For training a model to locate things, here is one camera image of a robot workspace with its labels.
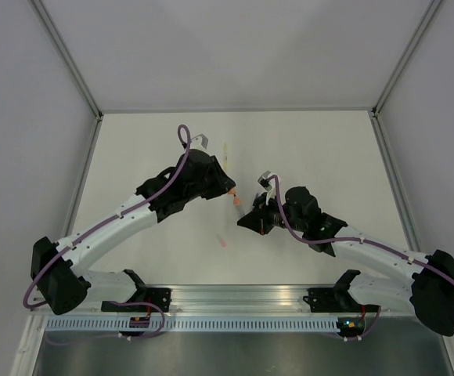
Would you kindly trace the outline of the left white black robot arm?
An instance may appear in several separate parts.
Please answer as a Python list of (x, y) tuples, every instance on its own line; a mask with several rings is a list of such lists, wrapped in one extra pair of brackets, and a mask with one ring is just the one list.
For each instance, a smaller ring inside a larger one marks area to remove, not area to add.
[(56, 315), (89, 301), (116, 301), (128, 311), (139, 311), (146, 304), (146, 286), (133, 271), (95, 272), (92, 266), (128, 238), (181, 212), (190, 201), (223, 196), (235, 185), (216, 157), (191, 150), (177, 165), (147, 179), (116, 211), (92, 227), (56, 242), (47, 237), (37, 240), (31, 279), (43, 304)]

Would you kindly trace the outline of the yellow highlighter pen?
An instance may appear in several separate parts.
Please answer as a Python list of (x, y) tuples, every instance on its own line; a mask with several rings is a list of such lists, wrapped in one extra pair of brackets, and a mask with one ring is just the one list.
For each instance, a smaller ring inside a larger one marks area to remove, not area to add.
[(227, 142), (224, 142), (224, 144), (223, 144), (222, 167), (223, 167), (225, 172), (228, 171), (228, 168), (229, 168), (229, 148), (228, 148), (228, 143)]

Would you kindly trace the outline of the orange marker with clear cap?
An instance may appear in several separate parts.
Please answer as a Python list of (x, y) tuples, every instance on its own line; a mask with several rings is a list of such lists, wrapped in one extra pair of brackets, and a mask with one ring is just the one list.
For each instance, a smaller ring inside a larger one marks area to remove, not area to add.
[(238, 218), (239, 219), (243, 218), (245, 216), (246, 212), (243, 209), (242, 201), (236, 194), (233, 195), (232, 202), (233, 202), (234, 208), (236, 209)]

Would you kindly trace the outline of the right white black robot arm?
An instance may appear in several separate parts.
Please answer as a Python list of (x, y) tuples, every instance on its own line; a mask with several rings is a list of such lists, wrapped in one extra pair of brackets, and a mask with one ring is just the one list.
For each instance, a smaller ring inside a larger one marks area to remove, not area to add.
[(333, 301), (340, 310), (360, 305), (393, 309), (413, 314), (437, 334), (454, 335), (454, 258), (449, 253), (424, 254), (368, 239), (322, 211), (304, 186), (289, 189), (283, 197), (272, 192), (257, 196), (237, 224), (260, 235), (283, 228), (314, 251), (380, 273), (371, 277), (355, 269), (345, 272), (333, 287)]

